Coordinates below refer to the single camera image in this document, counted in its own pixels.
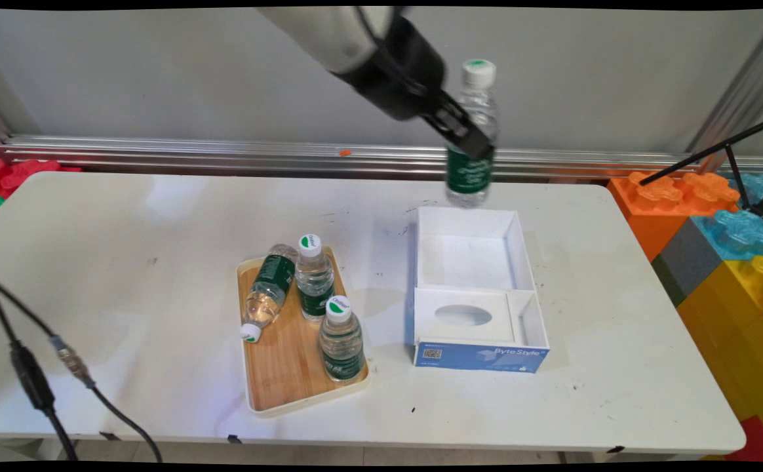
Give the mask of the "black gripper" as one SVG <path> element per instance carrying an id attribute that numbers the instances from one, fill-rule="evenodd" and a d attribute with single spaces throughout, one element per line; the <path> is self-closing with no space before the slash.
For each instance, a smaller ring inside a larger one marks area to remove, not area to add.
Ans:
<path id="1" fill-rule="evenodd" d="M 402 15 L 395 14 L 385 37 L 367 15 L 357 16 L 375 51 L 336 77 L 396 121 L 421 117 L 451 146 L 471 159 L 493 156 L 495 146 L 471 114 L 442 90 L 446 68 L 432 45 Z"/>

